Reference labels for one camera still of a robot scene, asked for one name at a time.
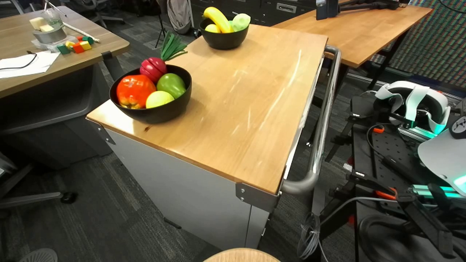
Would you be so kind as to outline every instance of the plastic fruit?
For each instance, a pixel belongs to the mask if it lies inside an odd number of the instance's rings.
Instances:
[[[165,91],[177,99],[186,92],[186,87],[181,77],[168,73],[163,75],[157,82],[157,90]]]
[[[241,31],[249,25],[251,22],[251,17],[247,14],[237,14],[233,18],[233,30],[235,32]]]
[[[222,33],[232,33],[233,27],[230,25],[223,13],[215,7],[208,7],[204,10],[204,17],[210,18]]]
[[[146,108],[153,108],[164,105],[175,100],[169,93],[165,91],[155,91],[147,97]]]
[[[155,91],[154,83],[147,76],[125,76],[116,87],[116,96],[121,106],[141,109],[145,108],[147,97]]]
[[[206,26],[205,31],[211,32],[211,33],[221,33],[219,27],[214,24],[210,24]]]
[[[167,65],[158,57],[149,57],[141,63],[139,72],[150,78],[152,82],[157,83],[167,73]]]

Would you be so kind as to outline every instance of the green block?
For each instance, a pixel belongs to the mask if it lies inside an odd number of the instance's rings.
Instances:
[[[70,50],[65,45],[59,45],[57,46],[57,48],[60,51],[60,53],[63,55],[70,53]]]
[[[92,45],[94,43],[94,39],[92,39],[92,37],[85,36],[82,38],[82,40],[89,42],[89,45]]]

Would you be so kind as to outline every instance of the red bell pepper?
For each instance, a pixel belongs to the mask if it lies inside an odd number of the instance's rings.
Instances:
[[[125,108],[145,108],[147,97],[157,91],[151,79],[144,75],[125,76],[116,87],[116,96]]]
[[[167,73],[165,62],[158,57],[149,57],[141,63],[139,72],[149,77],[154,83]]]

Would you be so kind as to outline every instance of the white paper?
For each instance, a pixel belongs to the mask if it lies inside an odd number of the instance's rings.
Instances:
[[[60,53],[51,53],[50,51],[42,51],[37,53],[37,57],[34,61],[21,69],[3,69],[9,67],[22,67],[31,62],[34,55],[27,54],[13,58],[6,58],[0,60],[0,79],[15,77],[15,76],[27,76],[33,74],[44,73],[52,65],[52,63],[57,59]]]

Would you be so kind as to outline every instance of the white vr headset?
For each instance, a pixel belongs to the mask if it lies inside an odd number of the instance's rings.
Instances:
[[[403,91],[405,94],[409,92],[408,97],[405,99],[401,94],[397,93],[400,91]],[[395,99],[391,108],[392,113],[405,105],[406,113],[404,116],[402,115],[404,118],[415,121],[417,112],[422,111],[426,113],[429,118],[430,131],[439,134],[445,128],[448,116],[450,115],[450,107],[448,106],[447,98],[441,93],[416,83],[396,81],[382,86],[376,93],[376,98],[381,100],[391,97]],[[421,101],[435,104],[436,110],[439,111],[435,112],[435,117],[432,117],[432,112],[418,109]],[[401,121],[392,117],[390,117],[390,122],[395,125],[401,124]]]

